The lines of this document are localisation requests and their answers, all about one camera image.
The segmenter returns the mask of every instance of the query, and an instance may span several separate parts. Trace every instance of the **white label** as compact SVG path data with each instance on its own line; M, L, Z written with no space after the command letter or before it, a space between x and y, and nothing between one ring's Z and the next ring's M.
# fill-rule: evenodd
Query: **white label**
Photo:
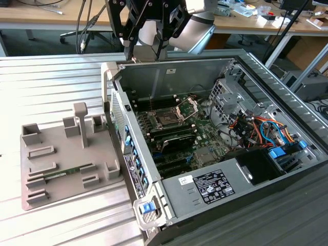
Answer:
M194 180L193 180L193 176L192 175L188 175L188 176L185 176L185 177L182 177L182 178L179 178L179 182L180 184L183 186L183 185L186 185L188 183L192 183Z
M166 70L166 74L172 74L172 73L175 73L175 71L176 71L175 68L168 69L168 70Z

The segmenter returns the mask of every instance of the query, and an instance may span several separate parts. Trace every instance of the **floor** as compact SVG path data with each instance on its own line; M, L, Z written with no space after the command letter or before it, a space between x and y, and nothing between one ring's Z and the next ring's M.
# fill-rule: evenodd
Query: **floor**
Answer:
M59 36L67 31L53 31L53 30L33 30L35 40L28 40L25 30L3 30L3 40L7 48L9 56L27 56L27 55L59 55L59 54L75 54L75 36L67 37L66 43L59 42ZM106 42L99 38L91 40L86 53L107 53L107 52L121 52L122 45L118 39L112 37L111 33L102 33L105 37L109 38L112 42L108 45ZM259 59L262 59L268 46L270 44L264 41L264 36L256 35L242 35L232 34L228 39L225 48L235 49L241 48L248 52L252 52ZM278 76L284 75L284 70L299 70L287 58L278 58L275 61L275 66L271 70Z

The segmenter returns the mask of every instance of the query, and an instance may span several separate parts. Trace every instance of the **blue cable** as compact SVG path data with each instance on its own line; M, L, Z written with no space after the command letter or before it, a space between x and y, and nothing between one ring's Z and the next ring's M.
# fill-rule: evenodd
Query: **blue cable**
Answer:
M280 128L278 127L278 125L277 125L276 123L272 122L272 121L269 121L269 120L268 120L268 121L264 121L264 122L261 124L261 134L262 134L262 136L263 136L264 139L268 140L269 142L271 142L271 143L273 144L274 147L276 147L275 143L274 143L271 139L267 138L267 137L264 135L264 132L263 132L263 125L264 125L264 123L266 123L266 122L269 122L269 123L271 123L273 126L275 126L275 127L277 128L279 134L280 134L281 139L284 141L284 143L285 143L285 144L289 144L288 139L287 139L286 137L284 137L284 135L282 134L282 132L281 132Z

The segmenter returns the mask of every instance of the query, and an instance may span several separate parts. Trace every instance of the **barcode sticker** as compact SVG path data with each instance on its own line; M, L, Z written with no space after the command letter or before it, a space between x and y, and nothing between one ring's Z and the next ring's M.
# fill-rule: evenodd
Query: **barcode sticker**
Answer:
M192 183L194 180L193 180L193 176L192 175L188 175L188 176L185 176L185 177L182 177L182 178L179 178L179 182L182 186L188 184L188 183Z

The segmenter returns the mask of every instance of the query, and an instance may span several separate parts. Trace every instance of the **connector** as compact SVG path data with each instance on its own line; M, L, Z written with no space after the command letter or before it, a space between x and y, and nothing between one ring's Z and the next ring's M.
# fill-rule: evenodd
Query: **connector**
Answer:
M85 48L86 48L86 41L83 39L81 44L80 44L81 53L84 51Z
M140 178L142 179L144 177L144 175L145 175L144 168L140 168L140 170L139 170L139 176L140 176Z
M154 202L147 202L140 206L140 210L142 214L150 213L156 210L156 206Z
M149 186L148 179L146 177L143 178L142 184L143 184L144 189L146 190Z
M125 139L125 145L126 145L126 146L129 146L130 143L131 143L131 136L129 135L129 136L127 136L127 138Z
M135 160L138 157L137 150L133 150L133 160Z
M140 161L139 158L137 158L137 159L135 160L135 163L136 163L137 168L140 169L140 168L141 168L141 161Z

